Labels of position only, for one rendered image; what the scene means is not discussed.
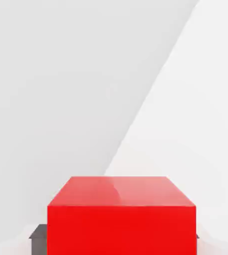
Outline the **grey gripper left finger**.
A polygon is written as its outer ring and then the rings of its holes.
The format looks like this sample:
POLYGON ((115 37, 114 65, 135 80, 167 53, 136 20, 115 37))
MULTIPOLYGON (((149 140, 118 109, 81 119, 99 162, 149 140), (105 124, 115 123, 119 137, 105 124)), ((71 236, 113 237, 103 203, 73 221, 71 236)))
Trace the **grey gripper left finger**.
POLYGON ((47 255, 46 224, 27 226, 15 240, 13 255, 47 255))

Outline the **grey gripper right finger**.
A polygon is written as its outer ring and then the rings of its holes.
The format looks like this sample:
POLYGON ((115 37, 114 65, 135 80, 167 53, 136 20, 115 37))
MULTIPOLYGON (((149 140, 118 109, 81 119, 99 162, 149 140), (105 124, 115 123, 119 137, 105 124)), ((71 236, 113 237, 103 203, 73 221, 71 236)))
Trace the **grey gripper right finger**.
POLYGON ((197 235, 197 255, 212 255, 212 237, 197 235))

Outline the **small red cube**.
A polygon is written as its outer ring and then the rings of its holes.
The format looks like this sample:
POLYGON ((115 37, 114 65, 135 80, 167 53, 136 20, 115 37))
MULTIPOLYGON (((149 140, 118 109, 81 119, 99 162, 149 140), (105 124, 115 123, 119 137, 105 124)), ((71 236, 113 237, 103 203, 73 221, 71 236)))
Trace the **small red cube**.
POLYGON ((47 207, 47 255, 197 255, 196 206, 166 177, 72 177, 47 207))

